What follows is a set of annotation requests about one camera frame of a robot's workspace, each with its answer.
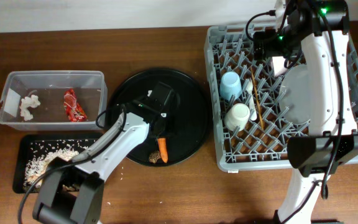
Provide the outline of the pink bowl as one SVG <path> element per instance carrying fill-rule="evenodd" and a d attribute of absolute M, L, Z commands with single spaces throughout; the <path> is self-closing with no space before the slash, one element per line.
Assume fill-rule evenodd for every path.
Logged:
<path fill-rule="evenodd" d="M 272 57 L 271 64 L 274 77 L 283 75 L 288 71 L 288 69 L 285 68 L 285 61 L 286 59 L 284 57 Z"/>

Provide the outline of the orange carrot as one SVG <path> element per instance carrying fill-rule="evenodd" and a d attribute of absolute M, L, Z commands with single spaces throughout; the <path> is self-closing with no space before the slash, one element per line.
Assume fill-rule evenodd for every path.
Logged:
<path fill-rule="evenodd" d="M 168 162 L 168 152 L 167 152 L 167 143 L 165 138 L 158 138 L 158 149 L 160 151 L 161 159 L 164 163 Z"/>

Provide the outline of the brown food scrap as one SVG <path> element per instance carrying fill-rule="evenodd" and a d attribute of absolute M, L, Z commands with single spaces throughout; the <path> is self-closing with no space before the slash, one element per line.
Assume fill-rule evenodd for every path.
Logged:
<path fill-rule="evenodd" d="M 160 151 L 154 151 L 149 155 L 149 162 L 156 164 L 159 159 L 161 159 Z"/>

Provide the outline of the light blue plastic cup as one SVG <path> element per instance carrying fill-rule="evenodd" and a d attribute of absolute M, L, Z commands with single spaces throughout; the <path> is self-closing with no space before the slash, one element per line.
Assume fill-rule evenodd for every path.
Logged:
<path fill-rule="evenodd" d="M 219 86 L 220 96 L 224 100 L 230 101 L 232 96 L 234 96 L 234 99 L 238 99 L 241 93 L 242 86 L 239 75 L 236 72 L 226 72 L 221 78 Z"/>

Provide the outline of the light grey plate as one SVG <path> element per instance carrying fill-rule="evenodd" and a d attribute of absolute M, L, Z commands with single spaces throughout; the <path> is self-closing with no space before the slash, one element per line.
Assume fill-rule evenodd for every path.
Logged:
<path fill-rule="evenodd" d="M 310 120 L 309 72 L 305 64 L 297 65 L 285 74 L 280 86 L 284 96 L 279 100 L 281 111 L 288 111 L 284 118 L 293 124 L 304 124 Z"/>

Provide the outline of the wooden chopstick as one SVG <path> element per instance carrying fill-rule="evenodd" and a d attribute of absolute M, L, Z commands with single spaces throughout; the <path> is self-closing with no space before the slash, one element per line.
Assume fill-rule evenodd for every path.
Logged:
<path fill-rule="evenodd" d="M 256 85 L 255 77 L 254 77 L 254 71 L 253 71 L 252 67 L 250 68 L 250 70 L 251 70 L 252 84 L 253 84 L 253 88 L 254 88 L 254 92 L 255 92 L 255 99 L 256 99 L 256 104 L 257 104 L 260 127 L 264 131 L 264 129 L 265 129 L 264 128 L 264 121 L 263 121 L 263 118 L 262 118 L 262 109 L 261 109 L 260 103 L 259 103 L 259 96 L 258 96 L 257 85 Z"/>

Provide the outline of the white plastic fork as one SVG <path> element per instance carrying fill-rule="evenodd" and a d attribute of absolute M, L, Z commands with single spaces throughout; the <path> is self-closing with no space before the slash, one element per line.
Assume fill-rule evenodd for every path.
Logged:
<path fill-rule="evenodd" d="M 247 79 L 248 83 L 246 86 L 246 91 L 248 93 L 249 96 L 249 109 L 250 109 L 250 120 L 251 121 L 255 121 L 257 119 L 257 113 L 255 110 L 255 103 L 254 103 L 254 97 L 252 94 L 252 90 L 253 90 L 253 84 L 252 84 L 252 80 L 250 78 Z"/>

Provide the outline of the white plastic cup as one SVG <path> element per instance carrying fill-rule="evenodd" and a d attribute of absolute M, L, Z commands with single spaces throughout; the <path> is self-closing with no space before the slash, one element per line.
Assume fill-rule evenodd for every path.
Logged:
<path fill-rule="evenodd" d="M 243 103 L 237 103 L 226 113 L 224 124 L 230 131 L 234 131 L 236 128 L 242 131 L 249 120 L 249 116 L 249 107 Z"/>

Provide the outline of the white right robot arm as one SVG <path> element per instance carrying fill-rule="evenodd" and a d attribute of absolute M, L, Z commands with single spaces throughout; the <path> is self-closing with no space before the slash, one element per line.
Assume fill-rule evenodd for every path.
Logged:
<path fill-rule="evenodd" d="M 306 137 L 287 144 L 293 172 L 274 223 L 310 223 L 318 197 L 328 197 L 328 180 L 358 156 L 358 127 L 347 75 L 349 8 L 345 1 L 277 1 L 274 29 L 250 36 L 254 57 L 304 56 L 310 125 Z"/>

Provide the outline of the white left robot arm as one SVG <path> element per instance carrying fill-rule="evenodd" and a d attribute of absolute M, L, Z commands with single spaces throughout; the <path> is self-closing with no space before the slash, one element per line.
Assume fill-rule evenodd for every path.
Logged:
<path fill-rule="evenodd" d="M 100 223 L 104 185 L 121 161 L 148 137 L 160 138 L 176 103 L 121 105 L 116 122 L 69 161 L 54 158 L 30 189 L 40 185 L 32 217 L 40 223 Z"/>

